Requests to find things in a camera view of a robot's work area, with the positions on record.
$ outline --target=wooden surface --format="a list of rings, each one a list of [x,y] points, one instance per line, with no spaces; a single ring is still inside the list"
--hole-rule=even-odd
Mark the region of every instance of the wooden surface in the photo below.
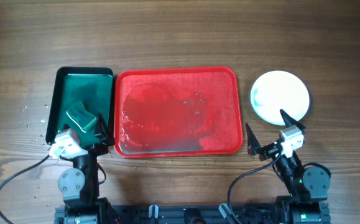
[[[263,73],[285,70],[305,82],[312,98],[298,155],[331,169],[333,223],[360,223],[360,1],[15,2],[0,4],[0,183],[47,155],[41,120],[48,121],[44,104],[62,66],[117,74],[229,66],[239,79],[242,119],[261,144],[280,128],[255,114],[249,92]],[[219,204],[236,176],[265,164],[244,146],[230,156],[146,161],[112,152],[99,162],[108,173],[101,196],[116,205]],[[14,179],[0,194],[2,211],[14,223],[52,223],[63,204],[57,179],[69,167],[49,159]],[[286,194],[267,169],[240,181],[233,200],[272,202]]]

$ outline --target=red rectangular tray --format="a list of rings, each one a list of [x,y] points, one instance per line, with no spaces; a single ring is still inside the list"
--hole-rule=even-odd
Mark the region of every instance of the red rectangular tray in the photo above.
[[[230,154],[243,143],[228,67],[125,71],[116,80],[115,150],[127,158]]]

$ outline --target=green sponge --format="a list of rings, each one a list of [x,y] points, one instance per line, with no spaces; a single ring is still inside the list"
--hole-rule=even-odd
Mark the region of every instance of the green sponge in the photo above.
[[[93,127],[97,121],[97,118],[86,110],[81,101],[72,104],[67,109],[67,115],[84,133]]]

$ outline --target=round white plate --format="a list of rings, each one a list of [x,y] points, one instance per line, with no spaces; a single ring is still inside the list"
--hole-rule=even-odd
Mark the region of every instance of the round white plate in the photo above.
[[[310,106],[310,95],[304,83],[284,71],[267,72],[253,84],[250,101],[254,111],[271,124],[285,125],[279,110],[284,109],[299,121]]]

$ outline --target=dark green tray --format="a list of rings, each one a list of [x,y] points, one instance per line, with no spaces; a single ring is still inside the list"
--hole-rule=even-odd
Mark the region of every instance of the dark green tray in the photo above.
[[[86,133],[67,116],[67,108],[81,100],[87,111],[97,117],[101,113],[113,132],[114,87],[116,77],[109,68],[62,67],[57,71],[54,93],[48,119],[46,142],[54,143],[55,136],[67,124],[76,131],[82,147],[99,142],[94,127]]]

